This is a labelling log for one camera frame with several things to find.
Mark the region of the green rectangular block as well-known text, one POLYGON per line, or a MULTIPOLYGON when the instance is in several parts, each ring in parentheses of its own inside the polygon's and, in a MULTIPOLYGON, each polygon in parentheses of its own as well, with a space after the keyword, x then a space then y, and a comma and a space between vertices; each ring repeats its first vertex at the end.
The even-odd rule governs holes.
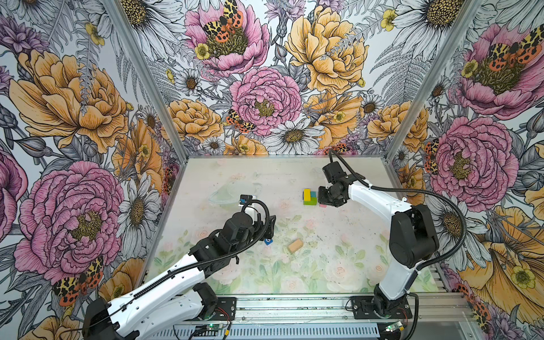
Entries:
POLYGON ((318 200, 316 197, 311 197, 309 200, 303 201, 303 205, 317 205, 317 204, 318 204, 318 200))

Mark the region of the natural wood rectangular block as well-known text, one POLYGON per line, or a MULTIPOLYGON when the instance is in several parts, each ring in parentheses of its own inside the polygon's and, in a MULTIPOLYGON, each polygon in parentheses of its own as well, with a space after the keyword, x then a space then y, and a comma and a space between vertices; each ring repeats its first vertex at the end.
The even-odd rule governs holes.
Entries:
POLYGON ((303 245, 304 242, 301 239, 296 239, 288 245, 287 249, 291 254, 294 254, 297 251, 301 250, 303 248, 303 245))

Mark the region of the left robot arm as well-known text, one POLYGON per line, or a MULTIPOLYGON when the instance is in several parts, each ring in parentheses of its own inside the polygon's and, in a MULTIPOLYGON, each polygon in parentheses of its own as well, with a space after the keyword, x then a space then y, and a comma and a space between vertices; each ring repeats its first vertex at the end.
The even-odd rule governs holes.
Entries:
POLYGON ((207 320, 218 297, 206 279, 257 242, 271 239, 276 216, 237 212, 177 263, 130 293, 87 308, 84 339, 149 339, 177 322, 207 320))

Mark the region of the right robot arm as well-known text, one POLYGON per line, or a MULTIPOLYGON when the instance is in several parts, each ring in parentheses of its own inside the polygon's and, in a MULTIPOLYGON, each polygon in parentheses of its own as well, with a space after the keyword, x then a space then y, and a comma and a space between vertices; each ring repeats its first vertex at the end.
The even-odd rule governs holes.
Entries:
POLYGON ((389 317, 405 304, 422 264, 439 248, 432 214, 426 205, 412 205, 358 174, 347 174, 337 161, 331 161, 322 171, 329 185, 318 189, 320 204, 338 208, 352 200, 390 224, 389 251, 393 260, 376 285, 372 300, 373 312, 378 317, 389 317))

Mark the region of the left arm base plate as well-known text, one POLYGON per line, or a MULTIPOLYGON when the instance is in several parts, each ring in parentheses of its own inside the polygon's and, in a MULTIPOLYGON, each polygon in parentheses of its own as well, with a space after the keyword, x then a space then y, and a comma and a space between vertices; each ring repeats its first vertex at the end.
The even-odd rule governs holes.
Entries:
POLYGON ((220 296, 216 303, 208 303, 192 321, 234 321, 237 310, 237 298, 220 296))

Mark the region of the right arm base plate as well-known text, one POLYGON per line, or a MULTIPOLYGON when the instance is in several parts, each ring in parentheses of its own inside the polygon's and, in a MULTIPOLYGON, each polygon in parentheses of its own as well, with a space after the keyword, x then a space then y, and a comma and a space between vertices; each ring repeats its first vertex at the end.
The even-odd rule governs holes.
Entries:
POLYGON ((391 301, 380 296, 352 296, 346 309, 352 311, 355 320, 409 320, 413 317, 406 297, 391 301))

